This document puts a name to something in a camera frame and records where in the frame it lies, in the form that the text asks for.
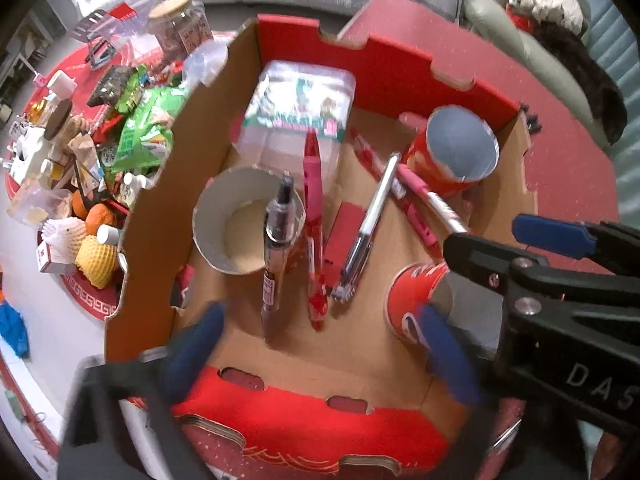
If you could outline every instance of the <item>red pencil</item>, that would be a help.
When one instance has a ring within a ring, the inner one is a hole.
[[[309,316],[311,325],[320,330],[328,302],[322,272],[322,163],[318,138],[313,130],[306,133],[302,167],[305,175],[305,235],[309,257]]]

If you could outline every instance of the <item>blue cloth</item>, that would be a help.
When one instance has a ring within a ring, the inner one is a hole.
[[[477,406],[482,399],[482,390],[476,371],[447,322],[427,304],[419,313],[418,325],[429,345],[436,375],[444,379],[458,402]]]
[[[27,329],[22,317],[6,300],[0,304],[0,335],[18,357],[25,357],[29,353]]]

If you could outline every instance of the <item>screw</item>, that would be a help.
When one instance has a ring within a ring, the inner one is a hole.
[[[495,272],[489,274],[489,286],[491,288],[498,288],[500,285],[500,276],[498,276]]]
[[[513,306],[516,310],[525,316],[535,316],[542,310],[542,305],[538,300],[533,298],[518,298]]]
[[[533,262],[528,258],[516,258],[512,261],[513,265],[516,267],[522,267],[526,269],[527,267],[533,267]]]

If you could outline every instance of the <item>wooden lid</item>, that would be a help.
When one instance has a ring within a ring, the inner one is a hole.
[[[44,138],[47,140],[53,139],[62,129],[66,120],[71,115],[72,102],[71,99],[64,99],[60,101],[58,107],[53,110],[47,126],[44,129]]]
[[[161,4],[157,4],[149,13],[150,20],[164,18],[165,16],[183,10],[191,3],[191,0],[165,0]]]

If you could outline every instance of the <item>pen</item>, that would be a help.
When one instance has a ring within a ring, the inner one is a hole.
[[[271,335],[273,313],[280,307],[280,293],[287,257],[294,237],[295,204],[293,178],[282,178],[275,199],[269,202],[264,217],[264,277],[262,279],[262,334]]]
[[[344,303],[351,300],[355,294],[360,275],[369,257],[373,233],[380,220],[380,215],[382,215],[386,197],[389,196],[389,191],[391,190],[399,162],[400,153],[393,153],[386,164],[385,172],[380,179],[378,188],[371,199],[371,204],[369,204],[367,213],[360,225],[358,236],[353,241],[347,260],[342,266],[340,283],[332,291],[331,297],[334,301]]]
[[[353,135],[353,151],[361,165],[372,174],[375,179],[379,180],[385,171],[385,165],[373,147],[358,133],[354,128],[351,129]],[[398,207],[406,216],[409,224],[414,228],[416,234],[420,237],[420,241],[424,245],[426,251],[436,262],[442,260],[442,248],[438,243],[436,235],[424,218],[423,214],[406,196],[406,189],[400,183],[397,177],[394,177],[391,184],[391,193],[398,204]]]
[[[322,265],[322,162],[318,138],[313,130],[306,133],[305,155],[302,160],[305,177],[305,235],[309,258],[309,316],[311,325],[322,328],[328,302]]]
[[[468,233],[458,214],[449,207],[439,194],[430,191],[423,179],[417,176],[406,165],[398,165],[398,176],[421,200],[444,222],[450,233]]]

